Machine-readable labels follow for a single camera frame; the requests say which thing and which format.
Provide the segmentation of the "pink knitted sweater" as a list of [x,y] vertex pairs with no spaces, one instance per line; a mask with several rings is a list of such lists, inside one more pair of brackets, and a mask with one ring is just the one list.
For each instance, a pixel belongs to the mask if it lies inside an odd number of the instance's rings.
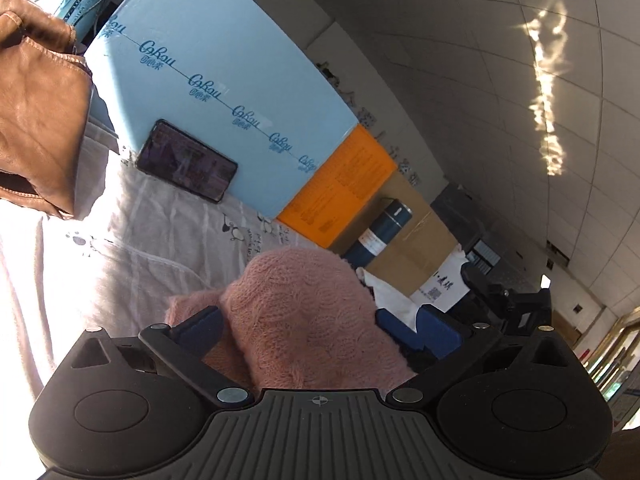
[[172,298],[165,320],[177,325],[208,306],[221,310],[224,330],[204,363],[254,394],[265,388],[388,393],[415,375],[376,325],[369,289],[333,252],[263,252],[228,286]]

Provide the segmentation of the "white folded garment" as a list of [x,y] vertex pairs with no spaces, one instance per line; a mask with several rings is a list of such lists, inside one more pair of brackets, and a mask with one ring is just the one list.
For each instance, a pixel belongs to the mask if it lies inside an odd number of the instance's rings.
[[410,330],[416,331],[416,315],[419,307],[413,301],[366,269],[358,268],[356,274],[360,282],[372,290],[378,309],[387,310]]

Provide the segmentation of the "white tote bag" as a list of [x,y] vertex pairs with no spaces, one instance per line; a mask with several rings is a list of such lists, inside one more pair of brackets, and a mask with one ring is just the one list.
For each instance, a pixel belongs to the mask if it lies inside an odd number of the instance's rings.
[[461,270],[469,260],[464,251],[457,246],[440,267],[410,296],[417,306],[430,304],[439,311],[448,312],[469,291],[463,281]]

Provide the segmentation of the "brown cardboard box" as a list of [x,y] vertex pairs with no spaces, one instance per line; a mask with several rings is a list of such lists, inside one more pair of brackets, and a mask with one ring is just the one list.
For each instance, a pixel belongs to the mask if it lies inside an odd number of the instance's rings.
[[367,270],[410,297],[438,270],[458,246],[458,241],[399,171],[388,178],[346,226],[330,246],[330,251],[343,255],[395,198],[409,207],[412,218],[381,255],[367,265]]

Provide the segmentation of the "cartoon print bed sheet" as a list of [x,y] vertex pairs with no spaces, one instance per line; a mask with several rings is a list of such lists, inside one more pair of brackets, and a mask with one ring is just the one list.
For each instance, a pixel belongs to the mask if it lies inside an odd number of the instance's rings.
[[23,402],[85,328],[134,335],[171,297],[224,286],[261,252],[305,244],[234,197],[209,203],[137,170],[96,122],[76,198],[72,220],[1,206],[1,385]]

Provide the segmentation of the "dark blue vacuum bottle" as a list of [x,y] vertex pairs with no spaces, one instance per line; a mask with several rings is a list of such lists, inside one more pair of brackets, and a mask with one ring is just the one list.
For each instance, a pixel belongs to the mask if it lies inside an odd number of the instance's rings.
[[412,210],[394,198],[349,246],[342,258],[353,269],[365,268],[384,252],[412,216]]

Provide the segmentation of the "orange box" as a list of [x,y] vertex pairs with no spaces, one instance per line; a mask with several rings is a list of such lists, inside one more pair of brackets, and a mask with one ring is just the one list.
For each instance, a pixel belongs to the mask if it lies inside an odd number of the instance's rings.
[[358,125],[280,212],[278,220],[328,248],[396,169],[382,145]]

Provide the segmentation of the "smartphone playing video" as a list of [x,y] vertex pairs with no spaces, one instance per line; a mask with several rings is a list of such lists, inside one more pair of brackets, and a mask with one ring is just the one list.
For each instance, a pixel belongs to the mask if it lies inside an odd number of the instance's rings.
[[150,131],[134,163],[136,168],[186,192],[219,203],[238,164],[165,119]]

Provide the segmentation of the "light blue Cabou box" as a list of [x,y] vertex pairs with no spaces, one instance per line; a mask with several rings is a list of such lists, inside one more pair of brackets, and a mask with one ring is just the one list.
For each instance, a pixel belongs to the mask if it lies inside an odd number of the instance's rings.
[[159,120],[234,160],[232,196],[273,218],[356,126],[253,0],[124,0],[86,59],[93,115],[131,151]]

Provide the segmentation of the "brown leather jacket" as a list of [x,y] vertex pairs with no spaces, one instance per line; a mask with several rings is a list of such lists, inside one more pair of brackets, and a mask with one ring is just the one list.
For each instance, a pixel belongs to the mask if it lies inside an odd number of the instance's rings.
[[1,0],[1,197],[75,215],[92,73],[76,32],[29,0]]

